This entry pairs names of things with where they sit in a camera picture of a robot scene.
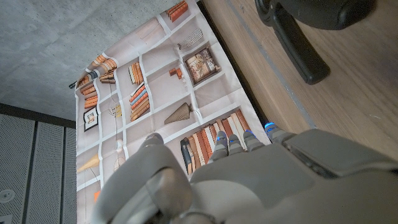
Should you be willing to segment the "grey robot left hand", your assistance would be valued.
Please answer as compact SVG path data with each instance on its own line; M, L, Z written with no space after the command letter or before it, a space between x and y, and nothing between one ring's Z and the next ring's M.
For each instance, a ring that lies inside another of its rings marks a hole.
M104 185L93 223L396 223L397 161L319 129L271 143L220 131L207 165L186 176L160 134Z

